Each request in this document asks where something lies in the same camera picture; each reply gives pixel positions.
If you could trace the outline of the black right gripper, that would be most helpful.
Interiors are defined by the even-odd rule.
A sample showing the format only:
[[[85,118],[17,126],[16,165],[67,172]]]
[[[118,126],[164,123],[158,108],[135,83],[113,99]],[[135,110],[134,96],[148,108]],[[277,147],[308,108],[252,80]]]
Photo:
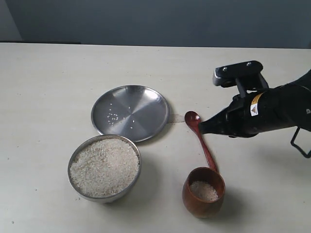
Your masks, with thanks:
[[[244,138],[294,126],[311,130],[311,91],[295,84],[249,94],[243,107],[227,114],[221,111],[198,124],[201,134]]]

